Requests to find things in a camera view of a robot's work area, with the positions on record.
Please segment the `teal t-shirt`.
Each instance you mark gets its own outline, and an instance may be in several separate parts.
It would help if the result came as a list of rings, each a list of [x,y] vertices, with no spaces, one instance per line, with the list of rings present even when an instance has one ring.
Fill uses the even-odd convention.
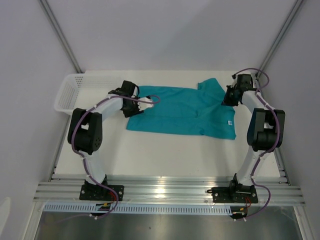
[[[226,93],[216,78],[196,88],[144,85],[140,93],[156,95],[160,103],[130,117],[129,131],[236,139],[235,110],[222,105]]]

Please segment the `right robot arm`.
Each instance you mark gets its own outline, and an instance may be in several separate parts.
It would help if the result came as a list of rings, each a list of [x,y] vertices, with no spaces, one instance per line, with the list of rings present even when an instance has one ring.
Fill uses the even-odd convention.
[[[241,70],[232,79],[221,104],[228,107],[241,104],[251,113],[246,135],[248,151],[226,191],[232,201],[239,202],[245,197],[256,197],[255,178],[264,160],[282,144],[286,114],[263,98],[250,73]]]

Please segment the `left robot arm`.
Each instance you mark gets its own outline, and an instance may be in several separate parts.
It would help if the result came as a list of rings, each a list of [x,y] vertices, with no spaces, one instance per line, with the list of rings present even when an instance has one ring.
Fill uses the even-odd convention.
[[[119,111],[129,118],[152,107],[151,97],[139,97],[139,93],[135,83],[125,80],[121,87],[108,92],[98,103],[88,109],[75,108],[72,112],[67,141],[81,158],[86,173],[85,185],[91,187],[90,192],[97,200],[105,199],[109,193],[107,175],[99,157],[103,123]]]

